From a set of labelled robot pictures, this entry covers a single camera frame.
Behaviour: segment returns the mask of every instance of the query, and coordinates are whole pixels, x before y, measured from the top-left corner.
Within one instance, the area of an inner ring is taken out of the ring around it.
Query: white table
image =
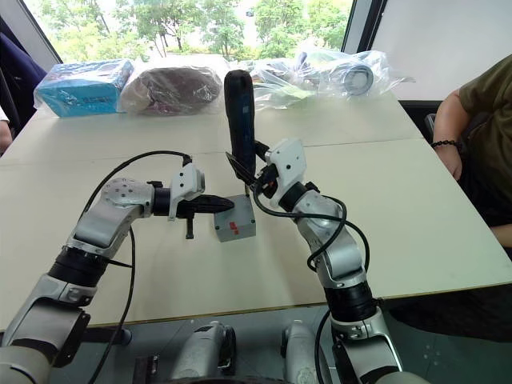
[[[216,123],[205,128],[196,125],[201,121]],[[267,111],[258,114],[257,124],[257,138],[267,144],[291,136],[304,141],[306,180],[343,200],[370,241],[369,282],[376,297],[512,280],[512,263],[391,96],[350,108],[341,103],[338,109],[315,104]],[[230,147],[227,132],[223,116],[36,114],[0,159],[0,329],[51,267],[92,189],[129,156],[154,149],[191,152],[206,174],[207,193],[240,194],[242,185],[223,153]],[[168,185],[179,166],[179,159],[148,158],[121,175]],[[295,225],[259,210],[255,215],[257,236],[228,243],[217,240],[209,215],[198,215],[192,241],[185,240],[183,221],[137,221],[136,289],[127,320],[324,302]],[[126,242],[116,259],[129,262],[129,248]],[[87,309],[91,324],[118,320],[128,282],[128,270],[107,269]]]

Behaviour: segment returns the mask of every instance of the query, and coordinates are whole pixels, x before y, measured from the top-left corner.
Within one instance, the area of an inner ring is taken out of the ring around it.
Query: window
[[[339,50],[353,0],[25,0],[64,62],[171,53],[293,57]]]

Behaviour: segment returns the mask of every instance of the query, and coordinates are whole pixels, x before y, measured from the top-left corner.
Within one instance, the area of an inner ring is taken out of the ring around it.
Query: blue box
[[[115,113],[133,70],[124,58],[56,64],[34,90],[35,104],[45,102],[60,117]]]

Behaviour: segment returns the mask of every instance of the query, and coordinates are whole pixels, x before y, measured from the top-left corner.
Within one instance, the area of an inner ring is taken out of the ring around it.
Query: plastic bag
[[[400,82],[413,82],[390,68],[386,54],[376,50],[345,54],[302,46],[295,60],[257,60],[251,63],[254,102],[258,110],[287,108],[308,97],[373,97]]]
[[[172,55],[137,66],[121,92],[126,112],[163,116],[217,113],[229,64],[220,55]]]
[[[112,114],[134,67],[120,58],[56,64],[34,90],[34,108],[47,104],[60,117]]]

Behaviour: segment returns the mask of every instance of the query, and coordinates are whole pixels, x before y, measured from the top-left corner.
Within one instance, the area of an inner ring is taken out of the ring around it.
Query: olive green shirt
[[[459,95],[471,116],[490,113],[469,136],[470,156],[489,187],[512,202],[512,55],[465,84]]]

